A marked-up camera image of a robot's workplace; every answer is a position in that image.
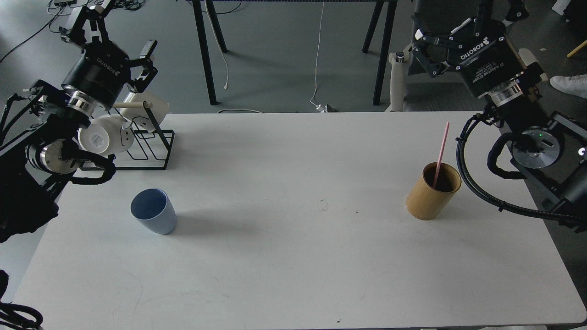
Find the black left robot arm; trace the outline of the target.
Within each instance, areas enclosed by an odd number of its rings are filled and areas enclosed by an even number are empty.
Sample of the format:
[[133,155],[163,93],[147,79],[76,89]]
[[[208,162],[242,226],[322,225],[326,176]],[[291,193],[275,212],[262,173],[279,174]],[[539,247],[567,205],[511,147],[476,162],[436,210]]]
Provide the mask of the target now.
[[13,94],[1,117],[1,241],[35,232],[57,217],[57,196],[69,183],[99,185],[115,174],[113,157],[82,150],[75,137],[90,125],[96,107],[110,109],[124,86],[144,92],[157,69],[149,40],[138,58],[113,42],[105,17],[113,0],[76,8],[59,31],[81,50],[60,88],[38,80]]

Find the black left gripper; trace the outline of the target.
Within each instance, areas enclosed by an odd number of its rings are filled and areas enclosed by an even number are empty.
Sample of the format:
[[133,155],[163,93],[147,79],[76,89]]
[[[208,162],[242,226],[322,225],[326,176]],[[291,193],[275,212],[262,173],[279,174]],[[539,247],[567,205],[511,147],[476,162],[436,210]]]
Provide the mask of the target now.
[[[113,8],[112,0],[101,4],[73,9],[64,27],[59,27],[60,38],[68,44],[83,49],[82,55],[72,67],[61,87],[77,90],[90,96],[103,106],[113,106],[126,83],[134,93],[143,93],[159,72],[152,55],[158,41],[148,40],[138,58],[129,59],[126,51],[109,41],[105,17]],[[86,38],[85,27],[92,31]],[[130,69],[140,67],[141,74],[130,78]]]

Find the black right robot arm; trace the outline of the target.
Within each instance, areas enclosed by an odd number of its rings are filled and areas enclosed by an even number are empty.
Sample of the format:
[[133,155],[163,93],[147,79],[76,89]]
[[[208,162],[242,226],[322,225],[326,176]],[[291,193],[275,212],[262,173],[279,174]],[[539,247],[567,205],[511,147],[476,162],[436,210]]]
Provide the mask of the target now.
[[[549,177],[544,169],[563,157],[567,139],[586,146],[586,128],[557,111],[552,115],[543,111],[537,84],[544,71],[535,59],[524,62],[507,38],[507,27],[526,19],[529,13],[521,0],[510,0],[508,4],[504,19],[496,20],[492,17],[493,1],[481,0],[474,15],[464,17],[444,32],[433,32],[423,13],[415,11],[412,55],[430,77],[453,70],[473,97],[486,100],[482,113],[468,119],[456,138],[457,167],[465,185],[501,211],[554,220],[577,233],[585,232],[584,150],[579,152],[578,166],[563,182]],[[470,134],[479,123],[505,128],[488,153],[489,171],[507,180],[539,184],[551,202],[547,211],[508,203],[474,181],[464,152]]]

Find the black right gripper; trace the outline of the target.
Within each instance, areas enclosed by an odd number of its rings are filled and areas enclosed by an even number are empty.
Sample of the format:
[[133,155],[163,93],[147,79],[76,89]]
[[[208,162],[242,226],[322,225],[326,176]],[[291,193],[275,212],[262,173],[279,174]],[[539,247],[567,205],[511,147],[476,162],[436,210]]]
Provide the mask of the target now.
[[507,40],[505,27],[530,16],[522,0],[508,0],[501,21],[493,20],[493,0],[481,0],[476,17],[469,17],[451,32],[434,34],[421,17],[414,17],[412,55],[431,77],[459,72],[468,92],[476,98],[522,73],[520,57]]

